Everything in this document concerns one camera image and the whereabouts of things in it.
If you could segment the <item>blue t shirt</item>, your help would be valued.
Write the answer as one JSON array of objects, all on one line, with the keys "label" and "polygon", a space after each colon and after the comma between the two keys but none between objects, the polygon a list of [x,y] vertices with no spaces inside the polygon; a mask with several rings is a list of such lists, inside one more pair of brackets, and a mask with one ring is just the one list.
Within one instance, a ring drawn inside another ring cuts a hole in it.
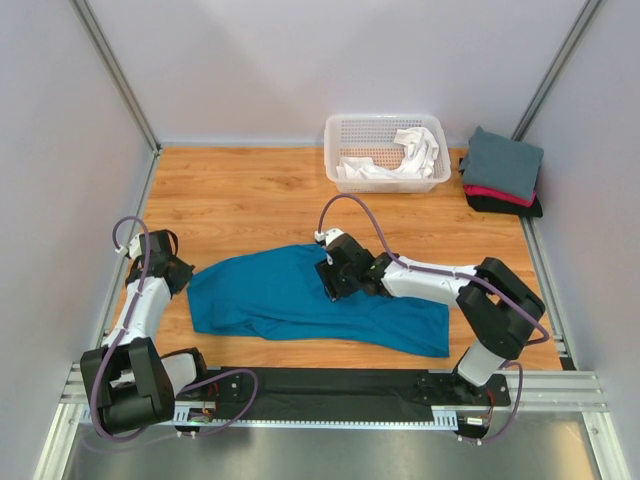
[{"label": "blue t shirt", "polygon": [[448,357],[447,306],[362,291],[332,301],[315,270],[324,258],[318,245],[290,245],[206,268],[187,287],[194,330],[273,341],[351,340]]}]

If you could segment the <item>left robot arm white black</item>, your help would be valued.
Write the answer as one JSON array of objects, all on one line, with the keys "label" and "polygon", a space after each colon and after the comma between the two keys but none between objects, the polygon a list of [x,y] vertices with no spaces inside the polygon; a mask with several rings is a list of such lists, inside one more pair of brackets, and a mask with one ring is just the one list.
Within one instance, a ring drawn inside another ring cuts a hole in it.
[{"label": "left robot arm white black", "polygon": [[123,310],[101,346],[80,360],[92,420],[113,439],[171,420],[176,396],[199,401],[211,380],[197,348],[161,356],[154,345],[169,302],[193,276],[194,267],[178,258],[177,235],[138,234],[125,252],[133,263]]}]

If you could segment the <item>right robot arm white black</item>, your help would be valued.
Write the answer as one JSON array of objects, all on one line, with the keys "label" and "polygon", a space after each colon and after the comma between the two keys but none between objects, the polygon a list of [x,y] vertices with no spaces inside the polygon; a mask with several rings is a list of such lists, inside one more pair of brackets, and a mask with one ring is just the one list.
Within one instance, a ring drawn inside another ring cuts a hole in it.
[{"label": "right robot arm white black", "polygon": [[373,256],[340,229],[314,234],[326,258],[316,271],[328,297],[357,291],[370,296],[414,298],[458,308],[476,340],[450,379],[452,395],[470,404],[484,395],[496,370],[519,358],[545,313],[541,298],[502,261],[487,257],[477,266],[422,263],[384,252]]}]

